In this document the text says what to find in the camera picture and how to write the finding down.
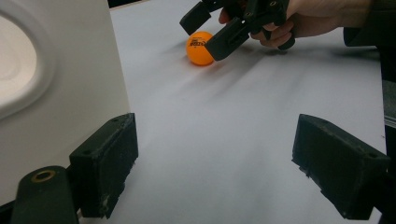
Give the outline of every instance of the person's arm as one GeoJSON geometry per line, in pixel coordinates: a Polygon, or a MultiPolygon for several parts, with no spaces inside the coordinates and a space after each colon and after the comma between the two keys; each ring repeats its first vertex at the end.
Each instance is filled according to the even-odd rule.
{"type": "Polygon", "coordinates": [[[396,47],[396,1],[374,0],[361,28],[345,28],[347,46],[396,47]]]}

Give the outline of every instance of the orange ball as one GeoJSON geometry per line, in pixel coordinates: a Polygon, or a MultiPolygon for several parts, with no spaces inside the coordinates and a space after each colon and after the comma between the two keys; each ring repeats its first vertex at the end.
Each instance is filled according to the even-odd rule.
{"type": "Polygon", "coordinates": [[[212,37],[212,34],[200,31],[192,34],[187,41],[186,51],[192,63],[197,65],[209,65],[215,61],[205,48],[206,42],[212,37]]]}

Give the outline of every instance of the black handheld tool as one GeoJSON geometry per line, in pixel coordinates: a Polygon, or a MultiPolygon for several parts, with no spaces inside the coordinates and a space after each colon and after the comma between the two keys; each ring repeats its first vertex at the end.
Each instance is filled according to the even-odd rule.
{"type": "MultiPolygon", "coordinates": [[[[264,32],[267,39],[271,38],[271,32],[262,26],[285,23],[288,5],[289,0],[202,0],[181,19],[180,25],[191,35],[210,19],[210,12],[224,7],[232,20],[205,44],[212,57],[220,61],[239,48],[249,33],[264,32]]],[[[279,49],[289,49],[294,43],[292,36],[279,49]]]]}

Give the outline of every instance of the human hand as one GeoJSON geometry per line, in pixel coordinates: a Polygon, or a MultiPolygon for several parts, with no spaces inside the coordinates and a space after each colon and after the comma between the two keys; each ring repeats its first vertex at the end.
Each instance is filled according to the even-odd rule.
{"type": "MultiPolygon", "coordinates": [[[[262,32],[251,37],[263,46],[277,48],[291,38],[291,30],[297,38],[326,34],[338,27],[362,27],[372,3],[373,0],[290,0],[283,25],[263,26],[272,32],[270,40],[262,32]]],[[[230,19],[223,9],[219,22],[223,24],[230,19]]]]}

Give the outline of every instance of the table surface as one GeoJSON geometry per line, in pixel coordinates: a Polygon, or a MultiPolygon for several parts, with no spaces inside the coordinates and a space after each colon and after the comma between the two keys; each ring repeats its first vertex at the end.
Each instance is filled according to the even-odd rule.
{"type": "MultiPolygon", "coordinates": [[[[291,161],[300,114],[385,152],[378,55],[342,30],[280,52],[249,40],[195,66],[178,24],[196,0],[111,11],[140,156],[110,220],[94,223],[351,223],[291,161]]],[[[213,14],[201,30],[222,26],[213,14]]],[[[377,223],[374,210],[369,221],[377,223]]]]}

